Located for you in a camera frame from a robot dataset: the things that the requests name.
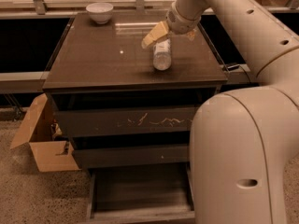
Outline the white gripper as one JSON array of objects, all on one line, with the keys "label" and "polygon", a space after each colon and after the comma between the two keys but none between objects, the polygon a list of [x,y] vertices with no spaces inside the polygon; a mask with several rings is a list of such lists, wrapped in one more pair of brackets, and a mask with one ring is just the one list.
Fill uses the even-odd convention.
[{"label": "white gripper", "polygon": [[187,18],[178,12],[176,3],[173,2],[166,13],[166,21],[158,22],[151,31],[143,38],[141,46],[147,49],[157,42],[164,41],[168,38],[169,30],[176,35],[184,35],[190,41],[196,37],[196,30],[194,29],[201,19],[202,11],[197,12],[192,18]]}]

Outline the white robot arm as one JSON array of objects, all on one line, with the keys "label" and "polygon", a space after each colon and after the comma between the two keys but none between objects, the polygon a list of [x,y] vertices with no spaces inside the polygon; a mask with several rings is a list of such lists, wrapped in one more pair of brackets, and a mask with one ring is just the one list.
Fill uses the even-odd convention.
[{"label": "white robot arm", "polygon": [[212,9],[258,86],[197,110],[190,166],[195,224],[287,224],[283,176],[299,152],[299,39],[254,0],[176,0],[143,39],[191,31]]}]

